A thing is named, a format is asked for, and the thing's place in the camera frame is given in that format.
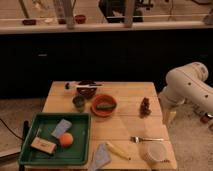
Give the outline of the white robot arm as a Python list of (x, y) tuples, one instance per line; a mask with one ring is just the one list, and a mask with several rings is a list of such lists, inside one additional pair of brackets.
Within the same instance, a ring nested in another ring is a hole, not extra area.
[(166, 86), (158, 95), (165, 125), (169, 124), (173, 108), (186, 99), (213, 114), (213, 87), (205, 83), (208, 75), (207, 67), (201, 62), (174, 68), (166, 74)]

